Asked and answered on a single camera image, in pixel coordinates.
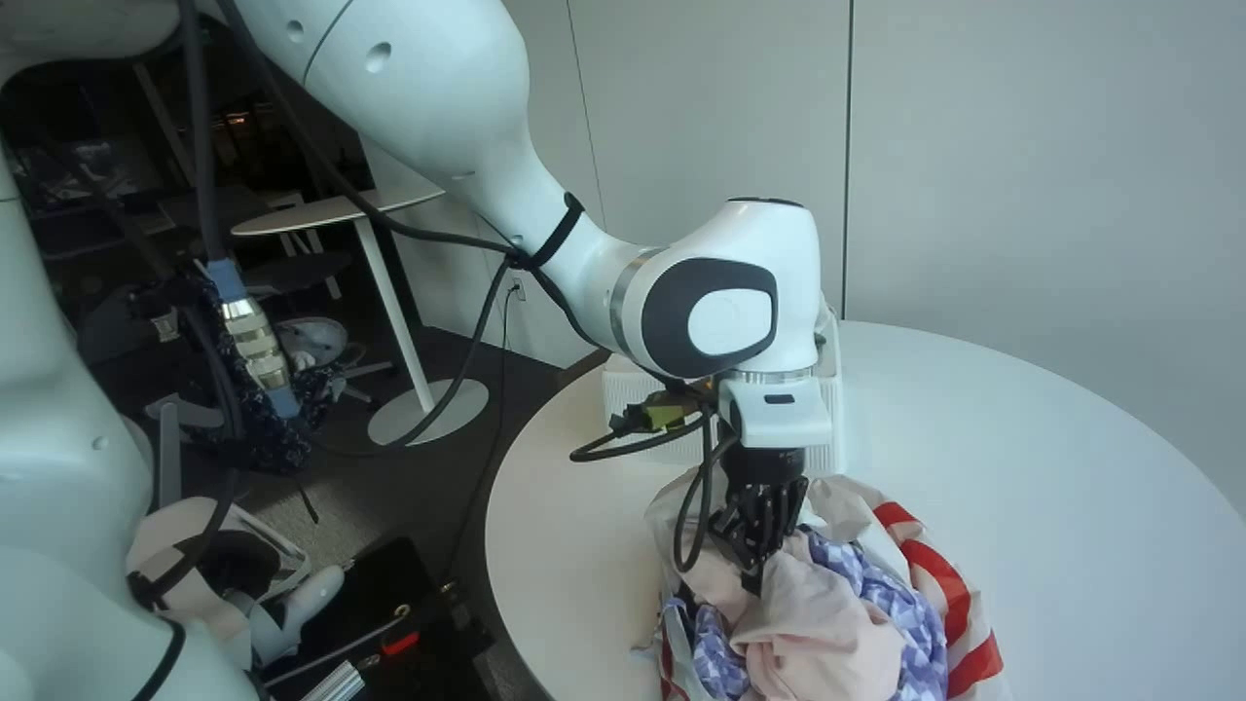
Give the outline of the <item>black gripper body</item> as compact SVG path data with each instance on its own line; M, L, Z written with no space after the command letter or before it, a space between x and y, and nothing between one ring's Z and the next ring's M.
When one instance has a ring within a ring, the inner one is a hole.
M806 466L834 436L834 408L813 373L734 373L722 383L726 501L714 534L734 545L783 545L806 499Z

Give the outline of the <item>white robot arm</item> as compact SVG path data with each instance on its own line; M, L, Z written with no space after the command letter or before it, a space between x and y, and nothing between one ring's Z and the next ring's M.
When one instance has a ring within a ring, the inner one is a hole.
M726 536L776 550L797 523L819 391L823 242L789 200L734 200L697 230L609 235L528 134L528 53L501 0L220 0L248 47L364 140L482 218L577 331L730 402Z

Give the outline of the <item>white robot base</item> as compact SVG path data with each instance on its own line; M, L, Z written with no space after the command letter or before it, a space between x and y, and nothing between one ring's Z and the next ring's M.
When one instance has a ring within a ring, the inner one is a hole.
M130 593L148 461L86 371L0 170L0 701L252 701L204 622Z

